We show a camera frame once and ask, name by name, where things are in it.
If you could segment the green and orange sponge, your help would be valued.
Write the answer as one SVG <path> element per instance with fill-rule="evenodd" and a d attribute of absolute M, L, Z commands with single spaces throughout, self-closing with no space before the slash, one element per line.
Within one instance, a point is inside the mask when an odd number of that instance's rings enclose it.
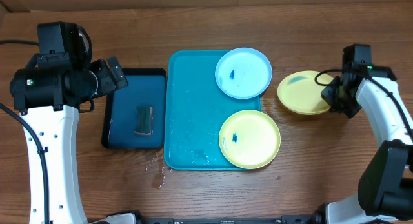
<path fill-rule="evenodd" d="M 137 126 L 134 132 L 140 136 L 152 135 L 153 107 L 140 106 L 136 109 Z"/>

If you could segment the yellow plate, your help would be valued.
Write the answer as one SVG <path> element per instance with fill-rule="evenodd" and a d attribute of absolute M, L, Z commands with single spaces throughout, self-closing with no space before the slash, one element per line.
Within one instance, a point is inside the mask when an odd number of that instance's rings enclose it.
<path fill-rule="evenodd" d="M 257 110 L 232 114 L 221 126 L 219 147 L 224 157 L 243 169 L 269 164 L 279 152 L 281 134 L 275 121 Z"/>
<path fill-rule="evenodd" d="M 330 105 L 321 97 L 325 88 L 315 82 L 318 71 L 305 70 L 285 77 L 277 88 L 280 102 L 289 110 L 303 115 L 321 114 Z"/>

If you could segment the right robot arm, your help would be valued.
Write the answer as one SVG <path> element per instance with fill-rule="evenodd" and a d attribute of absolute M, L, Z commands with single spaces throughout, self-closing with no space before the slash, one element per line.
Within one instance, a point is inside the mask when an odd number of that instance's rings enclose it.
<path fill-rule="evenodd" d="M 390 223 L 412 219 L 412 118 L 403 104 L 391 68 L 372 64 L 371 47 L 343 49 L 341 75 L 325 84 L 321 98 L 331 112 L 354 117 L 364 110 L 378 145 L 358 183 L 358 191 L 326 204 L 314 223 Z"/>

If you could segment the teal plastic tray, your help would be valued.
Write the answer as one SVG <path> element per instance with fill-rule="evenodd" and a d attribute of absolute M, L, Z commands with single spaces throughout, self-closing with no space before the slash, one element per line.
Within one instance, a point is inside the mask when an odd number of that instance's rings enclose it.
<path fill-rule="evenodd" d="M 215 79 L 226 50 L 180 50 L 168 64 L 164 159 L 175 170 L 237 170 L 222 154 L 219 131 L 241 110 L 260 110 L 259 97 L 234 99 Z"/>

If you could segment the black water tray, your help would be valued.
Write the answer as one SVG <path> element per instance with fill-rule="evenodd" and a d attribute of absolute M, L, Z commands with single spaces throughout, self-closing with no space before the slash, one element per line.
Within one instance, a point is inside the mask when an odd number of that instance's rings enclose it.
<path fill-rule="evenodd" d="M 102 146 L 114 150 L 155 149 L 163 146 L 166 112 L 166 71 L 162 68 L 125 68 L 128 86 L 107 96 Z M 152 135 L 140 136 L 136 109 L 153 107 Z"/>

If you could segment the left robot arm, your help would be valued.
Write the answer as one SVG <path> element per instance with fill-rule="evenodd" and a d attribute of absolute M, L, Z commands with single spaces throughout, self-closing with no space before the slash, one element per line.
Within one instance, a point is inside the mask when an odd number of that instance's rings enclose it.
<path fill-rule="evenodd" d="M 39 52 L 10 82 L 30 171 L 31 223 L 86 223 L 79 192 L 76 135 L 83 103 L 128 85 L 115 57 L 92 60 L 92 43 L 75 23 L 37 27 Z"/>

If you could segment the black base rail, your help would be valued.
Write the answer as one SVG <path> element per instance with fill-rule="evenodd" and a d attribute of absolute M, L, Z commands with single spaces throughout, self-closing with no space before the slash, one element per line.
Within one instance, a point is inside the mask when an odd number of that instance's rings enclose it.
<path fill-rule="evenodd" d="M 283 215 L 279 218 L 221 218 L 221 219 L 173 219 L 145 218 L 139 211 L 118 212 L 94 223 L 132 223 L 132 224 L 322 224 L 322 215 Z"/>

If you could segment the light blue plate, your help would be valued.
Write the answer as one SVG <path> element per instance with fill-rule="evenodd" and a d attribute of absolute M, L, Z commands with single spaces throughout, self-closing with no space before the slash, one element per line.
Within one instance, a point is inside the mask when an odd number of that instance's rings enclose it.
<path fill-rule="evenodd" d="M 218 87 L 235 99 L 261 95 L 272 80 L 268 58 L 253 48 L 236 48 L 225 53 L 215 69 Z"/>

